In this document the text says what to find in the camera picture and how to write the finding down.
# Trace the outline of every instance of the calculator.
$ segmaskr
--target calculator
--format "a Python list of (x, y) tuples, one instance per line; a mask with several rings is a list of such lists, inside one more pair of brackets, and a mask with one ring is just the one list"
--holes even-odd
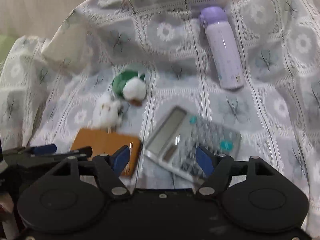
[(175, 106), (152, 132), (143, 154), (174, 174), (201, 184), (206, 176), (196, 162), (196, 148), (236, 158), (240, 141), (239, 132)]

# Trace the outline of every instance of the patterned tablecloth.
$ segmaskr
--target patterned tablecloth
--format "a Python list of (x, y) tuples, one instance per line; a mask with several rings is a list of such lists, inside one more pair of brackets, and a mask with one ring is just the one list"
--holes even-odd
[[(246, 85), (219, 87), (197, 17), (225, 8)], [(320, 13), (312, 0), (87, 0), (49, 41), (22, 37), (0, 77), (4, 148), (55, 143), (67, 151), (90, 126), (98, 97), (129, 65), (146, 74), (148, 96), (118, 132), (145, 140), (175, 106), (242, 134), (239, 160), (259, 155), (309, 198), (303, 225), (320, 234)], [(244, 178), (236, 178), (234, 183)], [(128, 186), (190, 187), (140, 157)]]

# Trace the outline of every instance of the brown wallet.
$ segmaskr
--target brown wallet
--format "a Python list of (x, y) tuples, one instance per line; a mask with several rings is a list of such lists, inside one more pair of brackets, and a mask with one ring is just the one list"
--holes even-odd
[(138, 137), (82, 128), (79, 130), (71, 150), (91, 146), (93, 158), (102, 153), (112, 155), (123, 145), (130, 148), (130, 160), (121, 175), (131, 176), (137, 164), (141, 147), (141, 141)]

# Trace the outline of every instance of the thermos bottle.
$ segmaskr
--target thermos bottle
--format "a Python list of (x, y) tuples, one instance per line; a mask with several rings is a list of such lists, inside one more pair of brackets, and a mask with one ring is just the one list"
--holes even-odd
[(221, 88), (242, 87), (244, 74), (227, 14), (220, 7), (208, 7), (201, 11), (199, 20), (205, 28)]

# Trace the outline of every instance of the plush toy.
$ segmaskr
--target plush toy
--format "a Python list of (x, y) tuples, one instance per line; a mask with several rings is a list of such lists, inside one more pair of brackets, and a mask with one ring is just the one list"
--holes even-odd
[(119, 115), (122, 105), (119, 100), (112, 100), (110, 94), (104, 94), (97, 100), (93, 111), (92, 127), (111, 132), (111, 129), (120, 126), (122, 117)]
[(112, 81), (112, 90), (131, 104), (141, 105), (147, 93), (144, 74), (125, 70)]

